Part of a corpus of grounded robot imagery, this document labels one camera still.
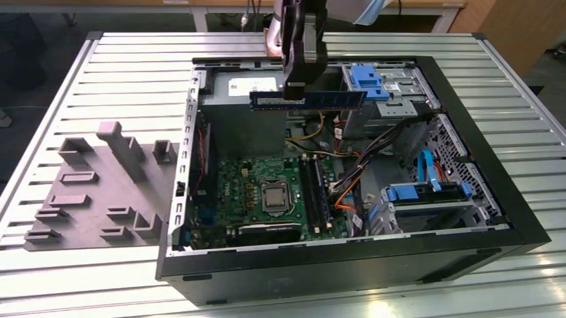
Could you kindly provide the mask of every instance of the green circuit board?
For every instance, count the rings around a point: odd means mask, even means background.
[[[337,178],[332,160],[321,160],[321,169],[328,183]],[[264,210],[262,184],[266,182],[288,184],[290,208],[274,217]],[[217,224],[268,223],[289,221],[304,226],[304,240],[333,239],[348,236],[344,217],[333,219],[332,231],[312,233],[301,189],[300,159],[262,158],[250,160],[225,160],[219,165],[219,203]]]

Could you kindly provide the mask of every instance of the yellow wire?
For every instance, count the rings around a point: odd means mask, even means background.
[[[309,136],[302,136],[302,137],[296,137],[296,138],[286,138],[285,140],[300,141],[300,140],[308,140],[308,139],[316,137],[321,133],[322,128],[325,126],[325,116],[322,115],[322,112],[318,112],[318,115],[321,116],[321,124],[318,125],[317,131],[313,134],[310,134]]]

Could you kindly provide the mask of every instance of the aluminum slotted table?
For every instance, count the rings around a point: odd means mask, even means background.
[[[341,55],[433,56],[553,242],[453,282],[198,310],[155,281],[158,246],[27,252],[66,137],[102,144],[102,120],[139,143],[178,137],[191,58],[265,56],[262,34],[91,33],[0,197],[0,315],[53,317],[555,317],[566,303],[566,134],[486,40],[470,34],[329,33]]]

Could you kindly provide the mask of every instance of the motherboard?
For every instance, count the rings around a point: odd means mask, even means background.
[[[344,215],[325,211],[329,219],[316,222],[313,204],[306,195],[306,162],[317,163],[321,184],[328,189],[336,180],[333,163],[325,159],[259,158],[223,160],[219,164],[219,200],[215,225],[226,227],[284,224],[301,231],[300,240],[334,239],[348,236]]]

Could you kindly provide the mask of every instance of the ram slot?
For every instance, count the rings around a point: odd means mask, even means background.
[[[314,174],[313,180],[317,181],[317,184],[314,184],[314,193],[317,196],[316,202],[318,205],[318,219],[321,220],[321,227],[330,230],[333,228],[333,223],[329,209],[329,198],[326,197],[325,181],[322,178],[320,159],[317,157],[312,160],[312,171]]]
[[[310,159],[300,157],[300,177],[301,189],[304,189],[304,200],[309,222],[309,230],[312,233],[321,233],[321,220],[317,212],[317,201],[313,189]]]

